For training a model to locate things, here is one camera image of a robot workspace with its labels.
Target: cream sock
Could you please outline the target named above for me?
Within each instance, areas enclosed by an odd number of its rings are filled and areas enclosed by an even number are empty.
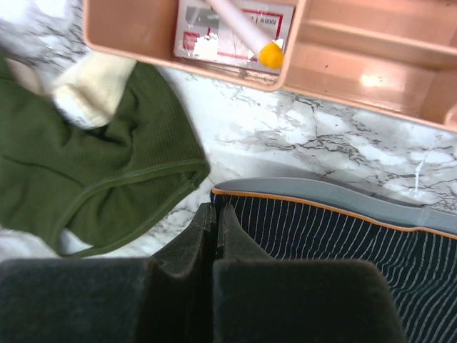
[[[83,129],[106,125],[117,110],[135,63],[92,51],[52,82],[49,93],[71,123]]]

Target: yellow cap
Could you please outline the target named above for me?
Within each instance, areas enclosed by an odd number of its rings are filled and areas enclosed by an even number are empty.
[[[283,65],[283,52],[281,48],[276,45],[274,41],[268,43],[261,51],[258,56],[258,60],[264,66],[272,69],[281,68]]]

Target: white fabric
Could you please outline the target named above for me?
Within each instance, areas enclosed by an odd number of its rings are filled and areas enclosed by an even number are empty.
[[[38,74],[29,66],[13,59],[5,59],[6,64],[11,70],[11,73],[16,77],[18,83],[25,89],[34,92],[35,94],[43,94],[43,86],[41,85]]]

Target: green knit fabric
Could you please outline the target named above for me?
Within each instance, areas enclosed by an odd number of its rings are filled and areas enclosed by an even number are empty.
[[[137,64],[112,122],[84,131],[19,86],[0,56],[0,224],[61,256],[64,228],[104,254],[139,237],[208,175],[186,114]]]

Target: small box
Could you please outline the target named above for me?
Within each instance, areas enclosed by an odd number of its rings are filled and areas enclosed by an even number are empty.
[[[293,6],[237,1],[283,51],[286,48],[293,17]],[[219,15],[202,0],[180,0],[174,54],[177,57],[240,66],[279,74],[258,62],[252,51],[232,32]]]

